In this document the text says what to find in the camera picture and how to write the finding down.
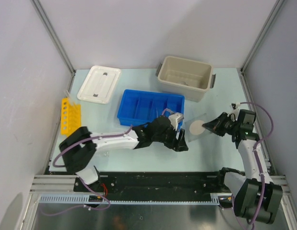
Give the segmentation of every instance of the blue compartment bin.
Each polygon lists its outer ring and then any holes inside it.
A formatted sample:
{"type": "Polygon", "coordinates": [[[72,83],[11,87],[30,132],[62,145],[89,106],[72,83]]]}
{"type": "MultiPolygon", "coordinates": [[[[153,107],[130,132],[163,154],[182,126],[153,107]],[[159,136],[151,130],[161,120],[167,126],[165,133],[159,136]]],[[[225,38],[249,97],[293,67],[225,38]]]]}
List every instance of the blue compartment bin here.
{"type": "Polygon", "coordinates": [[[139,126],[152,122],[168,108],[173,112],[184,112],[185,97],[182,95],[125,90],[120,102],[118,119],[123,126],[139,126]]]}

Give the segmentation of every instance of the robotic arm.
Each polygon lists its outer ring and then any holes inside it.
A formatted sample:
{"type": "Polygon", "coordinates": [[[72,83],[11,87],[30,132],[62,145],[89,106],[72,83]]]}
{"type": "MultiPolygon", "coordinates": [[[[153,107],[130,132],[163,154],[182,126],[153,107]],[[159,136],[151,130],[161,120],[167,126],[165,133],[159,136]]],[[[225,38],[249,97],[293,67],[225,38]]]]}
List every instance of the robotic arm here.
{"type": "Polygon", "coordinates": [[[220,171],[221,183],[224,183],[235,197],[234,212],[237,217],[249,220],[256,214],[256,221],[272,224],[282,199],[282,188],[275,185],[269,176],[260,145],[253,149],[259,141],[258,134],[253,133],[256,113],[238,110],[235,104],[232,104],[232,107],[234,111],[231,114],[222,113],[215,120],[203,124],[204,128],[219,136],[226,133],[231,135],[243,160],[245,176],[237,170],[223,168],[220,171]],[[264,194],[260,204],[263,186],[264,194]]]}
{"type": "Polygon", "coordinates": [[[88,166],[95,152],[141,149],[149,147],[153,142],[164,143],[177,152],[188,151],[184,129],[180,129],[176,138],[178,124],[182,119],[181,113],[174,113],[169,117],[160,116],[151,123],[131,127],[125,133],[92,134],[87,127],[80,127],[59,145],[61,152],[65,151],[65,154],[61,153],[64,167],[67,172],[77,174],[86,184],[92,184],[99,179],[96,167],[88,166]]]}

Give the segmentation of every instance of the gray storage box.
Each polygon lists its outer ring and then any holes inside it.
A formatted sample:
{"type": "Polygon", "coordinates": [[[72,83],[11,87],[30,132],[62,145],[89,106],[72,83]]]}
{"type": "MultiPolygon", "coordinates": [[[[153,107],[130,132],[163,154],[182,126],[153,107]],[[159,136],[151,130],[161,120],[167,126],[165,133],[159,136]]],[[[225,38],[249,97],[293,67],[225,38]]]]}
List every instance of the gray storage box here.
{"type": "Polygon", "coordinates": [[[167,56],[157,75],[162,91],[182,94],[188,100],[199,102],[214,86],[212,72],[210,64],[167,56]]]}

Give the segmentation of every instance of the metal floor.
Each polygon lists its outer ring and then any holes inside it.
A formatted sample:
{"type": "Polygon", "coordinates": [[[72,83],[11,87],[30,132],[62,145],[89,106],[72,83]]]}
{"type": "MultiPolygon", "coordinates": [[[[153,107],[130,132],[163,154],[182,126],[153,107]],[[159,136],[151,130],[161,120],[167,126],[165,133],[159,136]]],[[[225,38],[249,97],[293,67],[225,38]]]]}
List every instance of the metal floor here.
{"type": "MultiPolygon", "coordinates": [[[[45,213],[73,205],[40,204],[45,213]]],[[[112,205],[104,211],[77,208],[47,217],[36,213],[34,230],[241,230],[231,209],[218,206],[112,205]]],[[[256,222],[256,230],[288,230],[280,207],[274,224],[256,222]]]]}

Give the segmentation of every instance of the white plastic lid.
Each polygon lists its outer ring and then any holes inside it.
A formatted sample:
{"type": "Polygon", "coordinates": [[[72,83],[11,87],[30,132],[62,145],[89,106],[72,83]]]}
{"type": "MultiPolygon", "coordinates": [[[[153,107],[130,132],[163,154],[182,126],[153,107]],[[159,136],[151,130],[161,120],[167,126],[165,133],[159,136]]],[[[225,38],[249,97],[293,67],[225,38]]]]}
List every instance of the white plastic lid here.
{"type": "Polygon", "coordinates": [[[121,74],[120,69],[93,66],[87,74],[77,97],[79,100],[107,104],[121,74]]]}

